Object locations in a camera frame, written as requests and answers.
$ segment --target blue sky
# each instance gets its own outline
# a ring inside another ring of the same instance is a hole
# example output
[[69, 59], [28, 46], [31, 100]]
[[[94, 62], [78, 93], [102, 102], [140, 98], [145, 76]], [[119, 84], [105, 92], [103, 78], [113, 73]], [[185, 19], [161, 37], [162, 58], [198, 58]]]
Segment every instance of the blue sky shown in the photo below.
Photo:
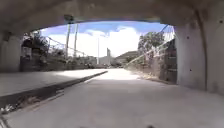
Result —
[[[127, 51], [137, 50], [140, 35], [147, 32], [159, 32], [164, 24], [134, 21], [122, 22], [86, 22], [79, 24], [77, 50], [88, 55], [97, 56], [97, 41], [100, 41], [100, 56], [106, 55], [109, 48], [113, 56], [119, 56]], [[49, 36], [65, 44], [67, 25], [46, 28], [43, 36]], [[69, 47], [74, 47], [74, 25], [71, 28]]]

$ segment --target sidewalk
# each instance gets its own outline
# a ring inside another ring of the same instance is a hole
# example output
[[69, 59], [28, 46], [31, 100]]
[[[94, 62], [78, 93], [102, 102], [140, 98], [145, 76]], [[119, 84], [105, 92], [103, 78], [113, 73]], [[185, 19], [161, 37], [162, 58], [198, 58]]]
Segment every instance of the sidewalk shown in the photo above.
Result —
[[0, 96], [11, 95], [92, 76], [104, 69], [0, 74]]

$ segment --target utility pole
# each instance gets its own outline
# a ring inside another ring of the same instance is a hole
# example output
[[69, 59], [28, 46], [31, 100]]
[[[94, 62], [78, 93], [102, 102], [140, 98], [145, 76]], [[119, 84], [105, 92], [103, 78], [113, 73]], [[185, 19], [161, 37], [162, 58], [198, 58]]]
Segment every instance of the utility pole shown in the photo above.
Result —
[[99, 37], [98, 37], [98, 48], [97, 48], [97, 52], [98, 52], [98, 55], [97, 55], [97, 64], [99, 65], [100, 64], [100, 41], [99, 41]]
[[76, 24], [74, 24], [74, 26], [75, 26], [74, 57], [76, 57], [76, 41], [77, 41], [77, 34], [78, 34], [79, 24], [76, 23]]
[[71, 31], [71, 24], [68, 24], [68, 32], [67, 32], [67, 37], [66, 37], [66, 45], [65, 45], [65, 57], [68, 57], [68, 42], [69, 42], [69, 35]]

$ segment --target tunnel ceiling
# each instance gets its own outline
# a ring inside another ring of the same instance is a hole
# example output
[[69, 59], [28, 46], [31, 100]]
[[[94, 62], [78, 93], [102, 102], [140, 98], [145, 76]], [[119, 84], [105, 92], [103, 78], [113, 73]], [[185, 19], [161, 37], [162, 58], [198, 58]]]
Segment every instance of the tunnel ceiling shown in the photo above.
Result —
[[178, 25], [215, 0], [1, 0], [0, 29], [23, 33], [76, 22], [135, 20]]

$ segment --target vegetation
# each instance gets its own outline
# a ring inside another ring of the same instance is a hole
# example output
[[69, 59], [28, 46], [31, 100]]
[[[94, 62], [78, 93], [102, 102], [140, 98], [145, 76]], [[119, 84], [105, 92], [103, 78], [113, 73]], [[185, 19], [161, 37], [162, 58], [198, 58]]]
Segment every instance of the vegetation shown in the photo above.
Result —
[[149, 51], [152, 47], [161, 45], [164, 41], [163, 33], [161, 32], [149, 32], [144, 36], [140, 36], [138, 43], [138, 51], [143, 54]]

